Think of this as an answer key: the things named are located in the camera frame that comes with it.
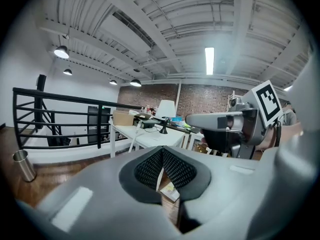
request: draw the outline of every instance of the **brick wall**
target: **brick wall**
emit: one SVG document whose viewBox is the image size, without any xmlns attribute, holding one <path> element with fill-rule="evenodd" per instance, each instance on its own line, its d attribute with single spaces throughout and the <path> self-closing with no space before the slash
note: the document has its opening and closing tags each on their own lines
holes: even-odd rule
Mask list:
<svg viewBox="0 0 320 240">
<path fill-rule="evenodd" d="M 228 95 L 233 91 L 241 96 L 248 92 L 224 86 L 182 84 L 177 115 L 185 117 L 195 113 L 226 112 Z M 150 105 L 154 108 L 159 106 L 161 100 L 176 102 L 177 92 L 177 84 L 147 84 L 140 88 L 123 86 L 120 88 L 117 102 L 141 107 Z"/>
</svg>

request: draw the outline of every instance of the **white wall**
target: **white wall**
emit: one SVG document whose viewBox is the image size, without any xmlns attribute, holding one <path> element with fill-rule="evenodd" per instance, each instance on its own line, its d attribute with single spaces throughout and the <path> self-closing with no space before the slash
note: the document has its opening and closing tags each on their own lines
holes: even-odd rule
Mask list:
<svg viewBox="0 0 320 240">
<path fill-rule="evenodd" d="M 13 127 L 13 87 L 36 89 L 39 74 L 47 75 L 52 58 L 46 42 L 36 28 L 31 7 L 25 9 L 13 24 L 0 54 L 0 124 Z M 18 97 L 18 104 L 32 101 L 31 97 Z M 26 111 L 18 111 L 18 116 Z M 24 120 L 33 119 L 33 114 Z"/>
<path fill-rule="evenodd" d="M 66 75 L 63 73 L 65 68 L 60 68 L 54 66 L 52 70 L 52 75 L 44 91 L 47 93 L 68 95 L 82 98 L 89 98 L 107 102 L 117 102 L 119 89 L 118 85 L 114 86 L 109 84 L 109 77 L 105 73 L 96 71 L 94 69 L 79 66 L 74 63 L 70 63 L 70 69 L 72 70 L 72 75 Z M 59 100 L 43 100 L 46 104 L 48 110 L 57 111 L 68 111 L 68 112 L 88 112 L 88 106 L 94 106 L 89 104 L 66 102 Z M 86 124 L 86 115 L 67 115 L 67 114 L 55 114 L 55 122 L 61 124 L 67 123 L 78 123 Z M 65 126 L 61 128 L 62 134 L 72 135 L 76 134 L 86 134 L 86 126 Z M 87 137 L 79 138 L 80 144 L 88 143 Z"/>
</svg>

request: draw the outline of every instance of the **cardboard box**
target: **cardboard box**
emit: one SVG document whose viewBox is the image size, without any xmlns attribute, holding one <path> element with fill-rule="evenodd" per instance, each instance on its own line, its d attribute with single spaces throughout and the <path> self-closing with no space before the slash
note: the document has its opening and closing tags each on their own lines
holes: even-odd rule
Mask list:
<svg viewBox="0 0 320 240">
<path fill-rule="evenodd" d="M 134 116 L 127 111 L 114 110 L 113 124 L 115 126 L 132 126 L 134 124 Z"/>
</svg>

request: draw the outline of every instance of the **book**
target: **book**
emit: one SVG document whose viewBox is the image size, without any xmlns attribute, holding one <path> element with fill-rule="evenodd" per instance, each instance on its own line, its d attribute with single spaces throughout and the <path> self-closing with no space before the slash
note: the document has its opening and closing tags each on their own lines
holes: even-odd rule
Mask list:
<svg viewBox="0 0 320 240">
<path fill-rule="evenodd" d="M 172 200 L 173 202 L 177 201 L 178 198 L 180 197 L 179 192 L 176 190 L 172 182 L 170 182 L 163 189 L 161 189 L 160 192 L 164 194 L 167 198 Z"/>
</svg>

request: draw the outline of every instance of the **ceiling light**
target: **ceiling light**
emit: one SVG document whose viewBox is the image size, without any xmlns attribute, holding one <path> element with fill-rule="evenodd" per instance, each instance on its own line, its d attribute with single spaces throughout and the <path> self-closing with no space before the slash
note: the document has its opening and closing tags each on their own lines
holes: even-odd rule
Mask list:
<svg viewBox="0 0 320 240">
<path fill-rule="evenodd" d="M 54 50 L 54 54 L 57 55 L 60 58 L 63 58 L 63 59 L 68 59 L 69 58 L 68 49 L 64 45 L 61 45 L 57 49 L 55 49 Z"/>
<path fill-rule="evenodd" d="M 72 71 L 70 69 L 66 69 L 65 71 L 63 71 L 63 73 L 68 76 L 72 76 Z"/>
<path fill-rule="evenodd" d="M 116 80 L 111 80 L 110 82 L 109 82 L 110 84 L 112 84 L 112 85 L 117 85 L 117 81 Z"/>
<path fill-rule="evenodd" d="M 214 62 L 215 62 L 215 48 L 209 47 L 204 49 L 205 52 L 205 63 L 206 63 L 206 74 L 214 74 Z"/>
<path fill-rule="evenodd" d="M 141 82 L 138 80 L 138 79 L 133 79 L 130 84 L 132 86 L 137 86 L 137 87 L 140 87 L 141 86 Z"/>
<path fill-rule="evenodd" d="M 289 86 L 289 87 L 287 87 L 287 88 L 285 88 L 284 90 L 287 92 L 287 91 L 289 91 L 290 90 L 290 88 L 292 87 L 292 85 L 291 86 Z"/>
</svg>

